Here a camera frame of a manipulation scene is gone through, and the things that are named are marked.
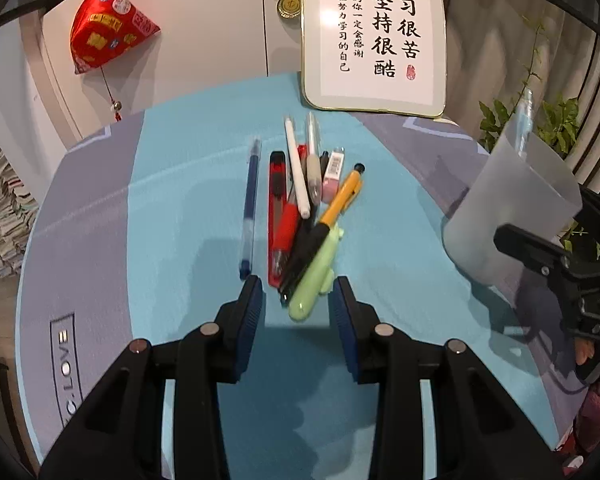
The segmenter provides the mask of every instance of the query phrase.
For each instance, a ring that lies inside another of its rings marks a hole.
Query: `red sachet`
[[[104,65],[159,30],[129,0],[84,0],[71,28],[75,73]]]

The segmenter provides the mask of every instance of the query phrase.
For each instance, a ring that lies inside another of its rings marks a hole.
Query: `floor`
[[[18,277],[0,278],[0,359],[9,367],[8,380],[11,402],[15,411],[16,423],[29,456],[29,461],[37,468],[37,460],[27,434],[22,405],[18,394],[18,381],[15,367],[14,327],[16,317],[16,297],[18,294]]]

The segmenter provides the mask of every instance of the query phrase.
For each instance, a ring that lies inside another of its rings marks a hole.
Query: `hanging string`
[[[120,101],[116,101],[111,95],[111,90],[109,89],[109,83],[107,83],[107,78],[104,75],[104,70],[100,67],[100,72],[102,73],[102,78],[104,79],[104,85],[107,87],[107,93],[109,94],[109,99],[111,99],[111,111],[114,113],[114,117],[116,121],[121,121],[122,117],[120,116],[120,110],[122,110],[122,103]]]

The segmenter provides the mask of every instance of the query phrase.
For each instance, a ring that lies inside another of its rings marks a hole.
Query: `barcode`
[[[325,172],[325,178],[340,178],[340,171],[342,170],[342,163],[344,161],[344,155],[342,153],[331,153],[329,165]]]

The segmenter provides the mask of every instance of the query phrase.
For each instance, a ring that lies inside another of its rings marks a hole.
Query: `white sign board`
[[[440,115],[443,0],[302,0],[302,81],[317,108]]]

